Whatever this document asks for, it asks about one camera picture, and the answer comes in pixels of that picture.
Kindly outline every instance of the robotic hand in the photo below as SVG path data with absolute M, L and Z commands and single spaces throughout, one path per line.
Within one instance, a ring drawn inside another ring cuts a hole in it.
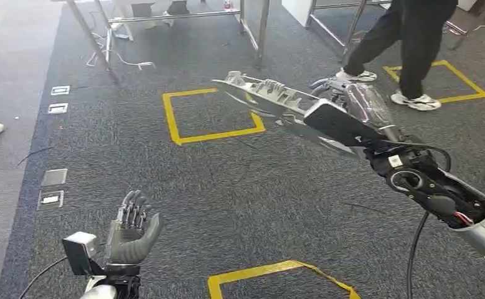
M 162 225 L 159 213 L 147 223 L 148 212 L 153 207 L 143 206 L 146 201 L 140 190 L 130 191 L 123 199 L 118 217 L 110 223 L 106 242 L 107 267 L 137 265 L 151 251 Z
M 140 190 L 130 191 L 110 223 L 105 258 L 101 268 L 92 258 L 100 251 L 98 238 L 76 232 L 63 239 L 63 246 L 74 275 L 88 275 L 81 299 L 139 298 L 139 264 L 147 257 L 162 230 L 162 219 L 155 214 Z

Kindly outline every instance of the yellow tape square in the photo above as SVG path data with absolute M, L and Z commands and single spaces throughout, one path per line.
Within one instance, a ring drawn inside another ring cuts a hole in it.
M 164 93 L 162 95 L 163 106 L 165 108 L 165 116 L 167 117 L 167 124 L 169 125 L 169 133 L 171 134 L 171 139 L 173 140 L 173 142 L 175 142 L 177 145 L 183 145 L 184 143 L 261 133 L 266 130 L 264 128 L 262 119 L 258 115 L 252 113 L 252 120 L 255 124 L 255 127 L 253 128 L 207 134 L 207 135 L 180 137 L 180 133 L 178 132 L 178 126 L 176 125 L 176 119 L 174 118 L 174 111 L 171 105 L 171 98 L 185 97 L 188 95 L 201 95 L 203 93 L 213 93 L 218 91 L 219 90 L 217 90 L 216 88 L 206 88 L 206 89 L 198 89 L 198 90 L 188 90 L 185 92 L 169 92 L 169 93 Z
M 447 60 L 436 61 L 431 64 L 432 66 L 436 67 L 438 65 L 444 65 L 450 71 L 452 71 L 458 78 L 460 78 L 464 83 L 468 84 L 473 90 L 475 90 L 475 94 L 473 95 L 459 95 L 457 97 L 448 97 L 448 98 L 439 98 L 438 100 L 441 103 L 449 103 L 449 102 L 458 102 L 464 100 L 473 100 L 475 98 L 485 98 L 485 91 L 478 87 L 475 83 L 473 83 L 469 78 L 467 78 L 464 74 L 462 74 L 458 69 L 452 66 Z M 384 67 L 384 70 L 396 81 L 400 80 L 400 77 L 396 74 L 397 70 L 401 70 L 402 67 Z
M 361 299 L 361 297 L 356 293 L 354 288 L 346 285 L 345 283 L 337 281 L 334 277 L 325 274 L 323 271 L 315 266 L 299 262 L 297 260 L 285 260 L 284 262 L 274 263 L 271 265 L 258 266 L 249 269 L 237 270 L 229 273 L 210 276 L 207 279 L 209 295 L 211 296 L 211 299 L 224 299 L 222 296 L 222 290 L 220 289 L 220 285 L 223 283 L 236 282 L 237 280 L 259 277 L 262 275 L 268 275 L 300 267 L 307 267 L 311 270 L 314 270 L 318 274 L 326 277 L 332 283 L 335 283 L 340 288 L 347 290 L 349 292 L 349 299 Z

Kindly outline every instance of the metal table frame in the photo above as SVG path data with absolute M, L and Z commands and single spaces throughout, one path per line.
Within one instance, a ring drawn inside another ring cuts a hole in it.
M 266 27 L 268 25 L 268 13 L 270 11 L 270 0 L 264 0 L 262 5 L 262 11 L 260 16 L 260 28 L 259 28 L 259 36 L 258 40 L 255 39 L 252 31 L 248 27 L 245 19 L 245 0 L 240 0 L 240 9 L 234 9 L 232 11 L 214 11 L 214 12 L 201 12 L 197 14 L 183 14 L 178 16 L 153 16 L 153 17 L 127 17 L 127 18 L 114 18 L 109 19 L 106 16 L 105 10 L 101 5 L 100 0 L 94 0 L 99 12 L 103 17 L 103 21 L 106 27 L 106 44 L 105 50 L 101 49 L 95 39 L 94 35 L 90 31 L 90 27 L 88 26 L 85 18 L 83 17 L 82 13 L 77 7 L 77 3 L 75 0 L 66 0 L 70 9 L 73 12 L 74 17 L 76 18 L 77 22 L 81 26 L 84 34 L 90 41 L 90 45 L 92 46 L 93 50 L 96 53 L 96 58 L 103 63 L 103 66 L 107 69 L 111 79 L 115 82 L 118 81 L 116 75 L 112 71 L 110 67 L 110 52 L 112 50 L 112 44 L 114 39 L 114 31 L 112 29 L 112 24 L 118 23 L 126 23 L 126 22 L 143 22 L 143 21 L 155 21 L 155 20 L 170 20 L 170 19 L 187 19 L 191 17 L 214 17 L 214 16 L 229 16 L 229 15 L 239 15 L 239 23 L 240 23 L 240 33 L 244 34 L 247 33 L 250 41 L 252 42 L 252 46 L 257 52 L 255 65 L 256 67 L 260 68 L 262 65 L 262 58 L 264 55 L 264 45 L 266 39 Z
M 350 49 L 351 43 L 352 43 L 352 36 L 354 36 L 354 33 L 356 32 L 356 27 L 357 23 L 359 21 L 359 18 L 363 14 L 363 10 L 367 5 L 380 5 L 380 4 L 390 4 L 392 1 L 391 0 L 373 0 L 373 1 L 368 1 L 368 0 L 361 0 L 360 2 L 355 2 L 355 3 L 340 3 L 340 4 L 328 4 L 328 5 L 317 5 L 317 0 L 313 0 L 312 2 L 312 7 L 310 8 L 309 12 L 309 17 L 308 21 L 306 23 L 306 27 L 308 28 L 312 20 L 315 21 L 323 30 L 325 30 L 336 42 L 338 42 L 341 47 L 344 48 L 343 53 L 342 53 L 342 58 L 344 58 L 347 54 L 347 52 Z M 318 9 L 330 9 L 330 8 L 344 8 L 344 7 L 354 7 L 358 6 L 358 10 L 356 11 L 356 14 L 354 16 L 354 20 L 352 21 L 352 25 L 349 29 L 349 32 L 347 34 L 346 40 L 343 41 L 341 40 L 335 33 L 333 33 L 332 30 L 330 30 L 321 20 L 319 20 L 314 13 Z M 448 21 L 446 22 L 446 25 L 451 28 L 453 31 L 457 32 L 458 34 L 465 36 L 467 35 L 467 31 L 462 30 L 460 27 L 457 25 L 453 24 L 452 22 Z

